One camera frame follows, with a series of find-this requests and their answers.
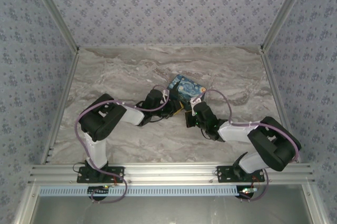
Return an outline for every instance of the marble surface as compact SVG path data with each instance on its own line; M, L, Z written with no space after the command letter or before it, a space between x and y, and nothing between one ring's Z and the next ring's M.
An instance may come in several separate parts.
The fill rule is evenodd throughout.
M256 48L130 47L80 49L80 58L66 103L51 163L85 160L74 133L74 121L103 93L136 103L155 84L167 86L182 74L206 88L223 92L232 105L234 121L279 119L274 98ZM205 98L218 118L229 110L220 95ZM112 162L235 161L253 147L245 143L207 140L199 128L186 128L184 113L137 127L121 122L107 140Z

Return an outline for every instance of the blue floral wallpaper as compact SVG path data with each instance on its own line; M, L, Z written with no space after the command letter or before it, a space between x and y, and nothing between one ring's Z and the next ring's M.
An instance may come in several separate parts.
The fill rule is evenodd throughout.
M0 0L0 223L41 160L71 61L41 0Z
M337 0L298 0L268 52L302 158L337 223Z
M261 44L284 0L54 0L79 46Z

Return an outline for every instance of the wall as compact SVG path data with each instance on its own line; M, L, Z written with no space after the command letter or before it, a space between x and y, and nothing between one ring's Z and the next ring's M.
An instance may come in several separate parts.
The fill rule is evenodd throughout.
M0 0L0 223L38 164L72 52L41 0Z
M298 0L268 52L291 127L337 223L337 0Z
M261 44L283 0L54 0L79 46Z

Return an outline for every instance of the black mounting plate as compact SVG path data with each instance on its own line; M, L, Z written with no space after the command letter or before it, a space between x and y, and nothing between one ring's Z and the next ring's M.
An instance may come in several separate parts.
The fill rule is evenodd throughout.
M219 183L257 182L256 180L253 179L253 177L256 177L259 180L259 182L264 182L263 170L256 170L251 174L247 174L243 179L239 179L234 174L233 166L217 166L216 175L217 175L217 181Z
M120 177L124 177L124 167L107 166L104 171L117 174ZM93 176L93 168L80 167L77 176L77 183L123 183L122 179L115 178L113 176L105 175L98 172L100 176Z

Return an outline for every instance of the floor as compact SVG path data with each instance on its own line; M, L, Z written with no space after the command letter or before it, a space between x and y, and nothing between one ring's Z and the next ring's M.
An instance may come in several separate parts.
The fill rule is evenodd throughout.
M136 103L154 85L167 86L177 74L223 92L232 105L234 121L257 121L265 116L279 120L257 47L82 48L49 161L85 160L74 122L100 95L108 93ZM218 118L228 118L220 95L210 93L205 100ZM203 138L199 128L186 128L183 112L144 127L121 122L107 139L110 163L232 162L245 151L253 151L252 146L214 142Z

